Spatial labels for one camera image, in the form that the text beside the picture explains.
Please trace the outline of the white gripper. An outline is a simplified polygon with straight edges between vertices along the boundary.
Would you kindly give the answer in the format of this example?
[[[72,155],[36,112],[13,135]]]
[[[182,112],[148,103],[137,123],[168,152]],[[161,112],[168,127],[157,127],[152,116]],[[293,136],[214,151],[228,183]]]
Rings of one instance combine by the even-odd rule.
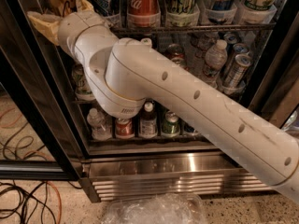
[[[68,55],[72,55],[76,41],[85,30],[97,26],[108,26],[105,18],[94,12],[88,0],[75,0],[77,12],[62,18],[51,14],[28,11],[27,17],[39,33],[55,46],[60,46]]]

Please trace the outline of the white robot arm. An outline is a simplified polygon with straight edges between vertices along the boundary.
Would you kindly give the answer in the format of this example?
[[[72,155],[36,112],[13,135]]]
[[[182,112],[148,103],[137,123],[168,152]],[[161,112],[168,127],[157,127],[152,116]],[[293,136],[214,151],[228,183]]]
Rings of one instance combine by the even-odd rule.
[[[191,125],[265,185],[299,203],[299,143],[157,50],[117,38],[86,0],[59,17],[30,11],[39,33],[81,63],[99,105],[129,119],[151,98]]]

